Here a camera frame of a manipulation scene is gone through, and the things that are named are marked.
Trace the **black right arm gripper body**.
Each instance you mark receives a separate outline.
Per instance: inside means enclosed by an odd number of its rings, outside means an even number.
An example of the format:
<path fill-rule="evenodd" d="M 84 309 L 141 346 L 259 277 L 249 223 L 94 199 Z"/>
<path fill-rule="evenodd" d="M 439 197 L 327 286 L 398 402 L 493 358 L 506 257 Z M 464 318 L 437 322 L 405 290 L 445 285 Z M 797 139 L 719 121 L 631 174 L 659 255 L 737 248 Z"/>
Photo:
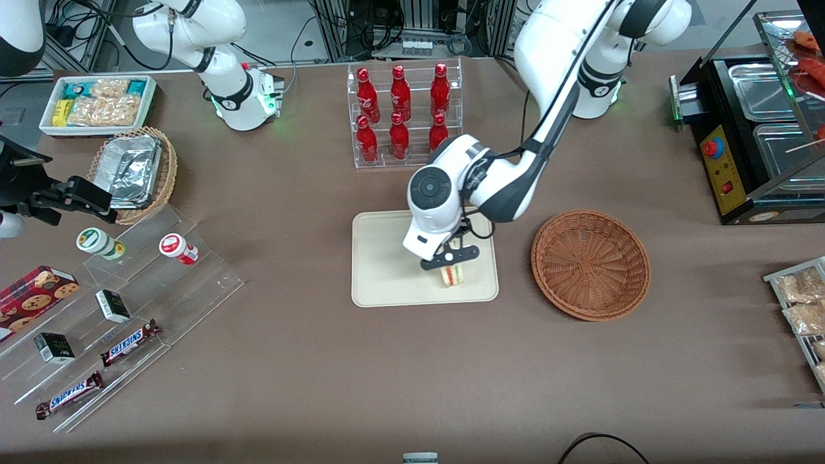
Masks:
<path fill-rule="evenodd" d="M 29 150 L 3 135 L 1 141 L 1 208 L 16 214 L 18 203 L 27 202 L 34 193 L 52 188 L 53 181 L 44 165 L 53 158 Z"/>

